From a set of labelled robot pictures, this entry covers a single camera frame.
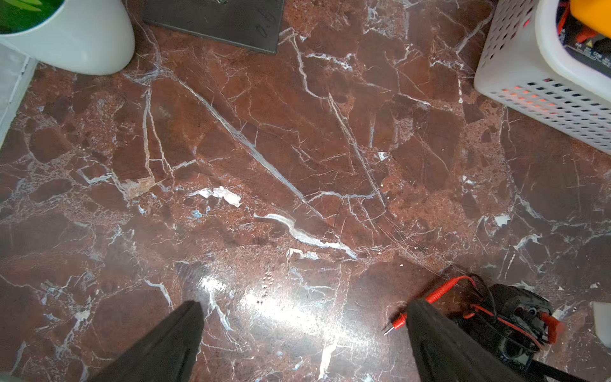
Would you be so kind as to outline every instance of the black device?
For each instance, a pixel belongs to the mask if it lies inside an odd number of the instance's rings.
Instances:
[[[547,330],[556,330],[549,325],[553,325],[550,322],[558,321],[549,318],[552,316],[552,306],[548,300],[526,289],[502,284],[494,284],[490,292],[497,315],[527,331],[539,343],[555,342],[555,338],[550,340]],[[493,310],[489,299],[481,305],[488,311]],[[533,356],[539,351],[532,339],[498,319],[493,320],[489,315],[476,313],[470,319],[460,315],[455,318],[455,322],[482,347],[515,369],[527,370]]]
[[[547,318],[551,317],[548,300],[528,290],[495,284],[481,307],[495,311],[496,317],[474,309],[450,319],[424,299],[408,305],[406,325],[422,382],[546,382],[548,378],[586,382],[533,360],[538,347],[532,339],[499,320],[538,342],[555,341],[550,327],[557,320]]]
[[[146,23],[276,53],[284,0],[146,0]]]

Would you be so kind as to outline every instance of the perforated basket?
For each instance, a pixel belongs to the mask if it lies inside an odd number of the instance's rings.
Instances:
[[[475,88],[611,155],[611,78],[564,50],[557,7],[558,0],[500,0]]]

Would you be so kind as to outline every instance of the red marble tile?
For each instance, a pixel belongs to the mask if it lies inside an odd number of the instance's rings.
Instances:
[[[459,268],[550,299],[544,360],[608,377],[611,159],[473,89],[490,3],[287,1],[275,56],[127,7],[127,68],[40,64],[0,150],[1,371],[86,380],[196,299],[192,380],[416,380],[381,330]]]

